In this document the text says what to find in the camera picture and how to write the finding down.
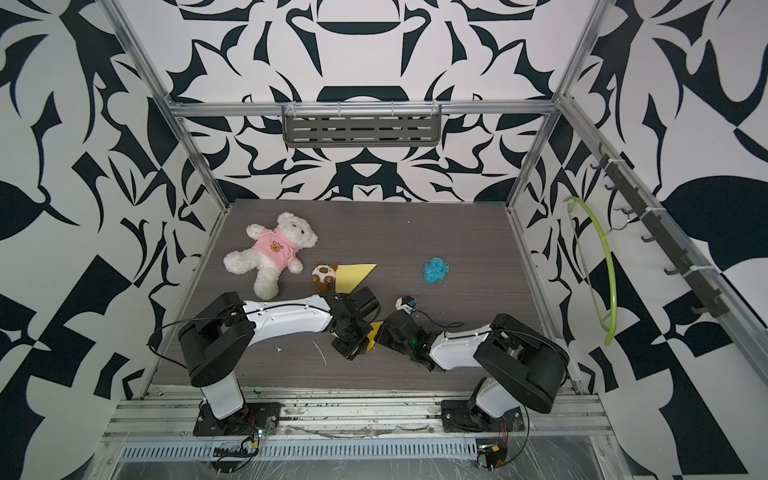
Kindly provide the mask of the white teddy bear pink shirt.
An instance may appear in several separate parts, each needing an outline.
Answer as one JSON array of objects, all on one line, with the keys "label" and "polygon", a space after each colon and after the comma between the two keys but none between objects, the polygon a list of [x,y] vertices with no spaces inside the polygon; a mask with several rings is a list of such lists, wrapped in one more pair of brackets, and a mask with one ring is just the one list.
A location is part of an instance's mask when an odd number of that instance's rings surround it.
[{"label": "white teddy bear pink shirt", "polygon": [[254,241],[253,245],[228,253],[223,265],[229,273],[236,275],[254,271],[253,290],[264,301],[278,296],[279,278],[284,270],[292,274],[303,272],[298,253],[313,248],[319,240],[309,222],[291,212],[281,213],[274,229],[251,224],[246,228],[246,234]]}]

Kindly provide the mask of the turquoise yarn ball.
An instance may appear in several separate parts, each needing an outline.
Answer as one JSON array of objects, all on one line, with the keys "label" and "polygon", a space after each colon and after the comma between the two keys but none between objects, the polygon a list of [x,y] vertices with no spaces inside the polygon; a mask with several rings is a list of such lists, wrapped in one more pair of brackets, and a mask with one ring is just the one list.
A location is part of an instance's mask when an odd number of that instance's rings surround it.
[{"label": "turquoise yarn ball", "polygon": [[450,265],[439,257],[434,257],[424,264],[422,269],[423,279],[428,284],[435,284],[446,279],[450,272]]}]

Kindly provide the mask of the dark yellow square paper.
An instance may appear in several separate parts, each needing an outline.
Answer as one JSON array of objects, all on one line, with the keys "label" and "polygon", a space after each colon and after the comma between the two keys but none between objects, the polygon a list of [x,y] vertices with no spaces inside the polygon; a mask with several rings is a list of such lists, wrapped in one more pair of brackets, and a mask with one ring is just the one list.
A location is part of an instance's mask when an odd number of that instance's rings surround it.
[{"label": "dark yellow square paper", "polygon": [[367,335],[367,340],[368,340],[367,347],[366,347],[367,352],[370,352],[374,348],[376,343],[376,337],[378,335],[378,332],[382,324],[383,324],[382,321],[375,321],[370,324],[371,330]]}]

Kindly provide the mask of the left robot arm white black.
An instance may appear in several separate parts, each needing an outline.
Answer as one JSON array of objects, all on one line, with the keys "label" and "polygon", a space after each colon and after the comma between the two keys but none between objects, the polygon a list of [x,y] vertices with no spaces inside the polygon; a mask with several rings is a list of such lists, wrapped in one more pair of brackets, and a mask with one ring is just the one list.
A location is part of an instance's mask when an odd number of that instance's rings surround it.
[{"label": "left robot arm white black", "polygon": [[195,437],[272,433],[279,424],[278,402],[248,402],[235,368],[259,342],[298,333],[330,333],[332,347],[347,360],[364,352],[381,306],[364,287],[353,293],[328,290],[303,299],[244,301],[226,292],[197,315],[180,320],[177,340],[190,384],[203,400]]}]

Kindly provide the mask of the grey slotted wall shelf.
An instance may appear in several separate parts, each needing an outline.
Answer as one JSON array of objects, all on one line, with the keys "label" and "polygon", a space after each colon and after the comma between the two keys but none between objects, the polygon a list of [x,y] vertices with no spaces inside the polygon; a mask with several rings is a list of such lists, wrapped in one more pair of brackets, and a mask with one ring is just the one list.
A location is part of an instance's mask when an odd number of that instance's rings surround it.
[{"label": "grey slotted wall shelf", "polygon": [[442,136],[442,110],[435,103],[288,104],[282,135],[293,148],[432,147]]}]

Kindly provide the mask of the light yellow square paper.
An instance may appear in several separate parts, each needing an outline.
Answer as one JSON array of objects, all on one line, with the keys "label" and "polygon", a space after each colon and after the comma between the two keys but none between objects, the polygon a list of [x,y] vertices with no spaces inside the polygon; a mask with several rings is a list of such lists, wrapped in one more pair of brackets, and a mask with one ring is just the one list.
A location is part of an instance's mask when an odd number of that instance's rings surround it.
[{"label": "light yellow square paper", "polygon": [[376,268],[376,264],[339,265],[336,270],[335,291],[352,293],[356,287]]}]

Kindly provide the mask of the small brown white plush toy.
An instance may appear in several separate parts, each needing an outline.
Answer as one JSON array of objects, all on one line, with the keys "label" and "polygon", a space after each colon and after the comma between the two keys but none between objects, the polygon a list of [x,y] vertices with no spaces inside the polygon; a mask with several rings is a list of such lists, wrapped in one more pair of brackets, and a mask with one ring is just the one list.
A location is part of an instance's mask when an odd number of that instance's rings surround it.
[{"label": "small brown white plush toy", "polygon": [[316,293],[329,291],[333,288],[338,272],[337,263],[318,263],[311,272],[311,279]]}]

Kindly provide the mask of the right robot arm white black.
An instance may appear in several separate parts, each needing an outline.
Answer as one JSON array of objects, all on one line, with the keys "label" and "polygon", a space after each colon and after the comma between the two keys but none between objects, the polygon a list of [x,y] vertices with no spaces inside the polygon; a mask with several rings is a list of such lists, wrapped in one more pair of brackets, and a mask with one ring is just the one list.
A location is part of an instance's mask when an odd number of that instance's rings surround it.
[{"label": "right robot arm white black", "polygon": [[499,432],[511,423],[509,413],[550,413],[570,364],[563,347],[508,314],[474,330],[428,332],[398,310],[381,323],[374,342],[429,371],[484,371],[469,399],[441,403],[449,432]]}]

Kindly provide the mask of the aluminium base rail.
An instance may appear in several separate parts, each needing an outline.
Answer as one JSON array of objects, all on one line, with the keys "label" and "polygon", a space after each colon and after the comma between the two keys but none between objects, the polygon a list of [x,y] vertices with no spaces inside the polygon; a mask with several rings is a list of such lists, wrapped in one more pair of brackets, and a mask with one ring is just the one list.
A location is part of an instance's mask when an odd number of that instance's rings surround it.
[{"label": "aluminium base rail", "polygon": [[[468,391],[321,390],[246,388],[248,402],[281,405],[278,439],[443,436],[441,402],[466,400]],[[142,400],[121,401],[104,440],[192,437],[201,393],[192,387],[153,387]],[[610,435],[612,426],[596,395],[560,393],[549,414],[529,413],[533,436]]]}]

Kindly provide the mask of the black wall hook rail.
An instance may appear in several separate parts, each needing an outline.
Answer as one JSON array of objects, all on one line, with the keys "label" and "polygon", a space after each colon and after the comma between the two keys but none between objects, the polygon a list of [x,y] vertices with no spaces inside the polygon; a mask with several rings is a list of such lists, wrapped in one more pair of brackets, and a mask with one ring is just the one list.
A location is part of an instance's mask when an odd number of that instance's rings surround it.
[{"label": "black wall hook rail", "polygon": [[667,276],[681,277],[698,300],[699,306],[691,308],[696,315],[709,314],[713,318],[722,317],[731,312],[723,300],[723,292],[707,278],[706,271],[713,271],[714,266],[697,263],[693,245],[677,233],[678,227],[667,209],[644,187],[623,158],[613,158],[605,151],[602,142],[598,143],[599,160],[595,170],[602,170],[612,182],[606,186],[608,191],[621,194],[628,203],[618,210],[629,218],[641,223],[648,234],[641,240],[655,243],[671,262],[671,267],[663,269]]}]

